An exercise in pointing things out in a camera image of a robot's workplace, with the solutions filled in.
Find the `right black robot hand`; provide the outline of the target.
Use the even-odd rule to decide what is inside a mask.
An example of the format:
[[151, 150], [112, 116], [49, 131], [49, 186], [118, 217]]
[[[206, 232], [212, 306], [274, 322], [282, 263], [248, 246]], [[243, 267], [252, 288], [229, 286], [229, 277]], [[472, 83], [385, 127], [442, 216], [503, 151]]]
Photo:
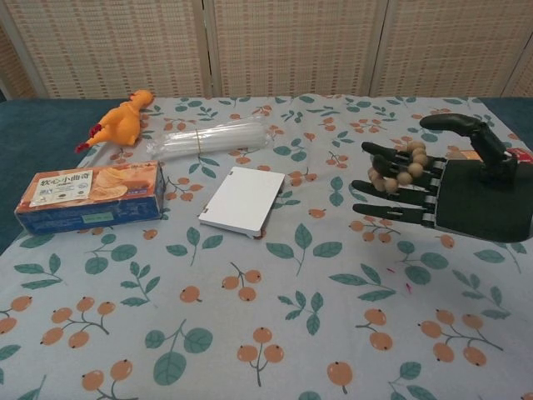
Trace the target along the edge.
[[468, 138], [475, 156], [431, 157], [421, 142], [403, 150], [363, 142], [371, 156], [369, 179], [351, 185], [391, 205], [356, 204], [354, 212], [486, 241], [531, 238], [532, 163], [505, 147], [478, 118], [438, 114], [423, 117], [420, 125]]

